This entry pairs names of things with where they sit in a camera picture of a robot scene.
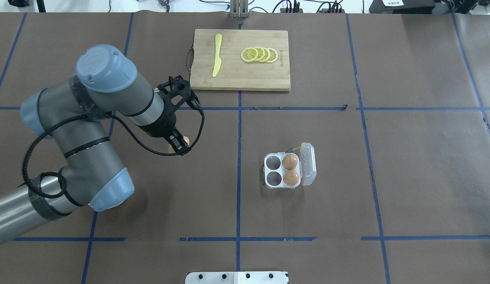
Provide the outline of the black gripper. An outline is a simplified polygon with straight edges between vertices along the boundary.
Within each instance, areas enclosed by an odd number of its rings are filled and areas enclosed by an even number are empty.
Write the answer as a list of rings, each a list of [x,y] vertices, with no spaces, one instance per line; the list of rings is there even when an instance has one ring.
[[[164,104],[162,114],[153,123],[141,126],[141,129],[151,137],[167,138],[168,144],[176,150],[176,155],[185,155],[191,151],[184,143],[183,135],[176,129],[175,105]]]

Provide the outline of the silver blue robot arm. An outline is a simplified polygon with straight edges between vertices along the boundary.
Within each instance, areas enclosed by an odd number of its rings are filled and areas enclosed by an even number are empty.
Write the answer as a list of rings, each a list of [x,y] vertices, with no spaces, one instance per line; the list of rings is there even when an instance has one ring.
[[[102,121],[117,111],[151,137],[161,137],[185,155],[193,148],[176,129],[176,110],[187,104],[203,115],[198,97],[182,76],[153,88],[118,48],[100,44],[79,57],[75,75],[28,98],[20,108],[24,124],[36,135],[26,151],[23,184],[0,197],[0,245],[50,221],[90,206],[100,212],[122,204],[134,192]],[[53,138],[67,165],[30,177],[35,147]]]

